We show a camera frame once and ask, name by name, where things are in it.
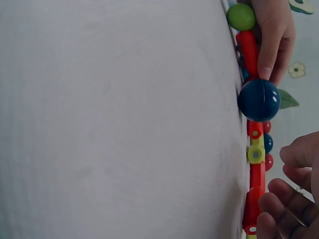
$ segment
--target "small blue ball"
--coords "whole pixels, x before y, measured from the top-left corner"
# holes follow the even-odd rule
[[[274,142],[271,136],[267,133],[264,134],[264,143],[265,143],[265,151],[266,153],[269,153],[273,149]]]
[[[280,107],[280,95],[276,86],[267,80],[247,82],[238,97],[240,111],[255,122],[271,120]]]
[[[241,72],[243,74],[244,80],[246,80],[249,77],[248,71],[245,68],[242,68]]]

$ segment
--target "small red ball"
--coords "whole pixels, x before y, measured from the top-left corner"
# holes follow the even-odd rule
[[[274,165],[274,158],[271,156],[271,154],[266,154],[265,158],[265,169],[266,171],[270,170]]]
[[[263,122],[264,133],[269,133],[271,129],[270,121]]]

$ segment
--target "floral pattern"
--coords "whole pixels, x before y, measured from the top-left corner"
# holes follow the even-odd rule
[[[306,75],[306,67],[303,63],[296,62],[292,64],[291,66],[289,66],[288,72],[292,78],[303,77]]]

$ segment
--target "hand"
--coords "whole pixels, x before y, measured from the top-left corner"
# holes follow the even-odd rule
[[[258,239],[319,239],[319,131],[283,147],[283,171],[312,193],[315,203],[281,179],[272,180],[259,205]]]
[[[288,68],[295,42],[295,25],[287,0],[239,0],[251,3],[258,22],[255,35],[261,40],[258,57],[260,78],[276,86]]]

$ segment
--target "white fabric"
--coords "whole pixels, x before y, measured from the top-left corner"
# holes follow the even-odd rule
[[[219,1],[1,6],[1,238],[241,237],[246,122]]]

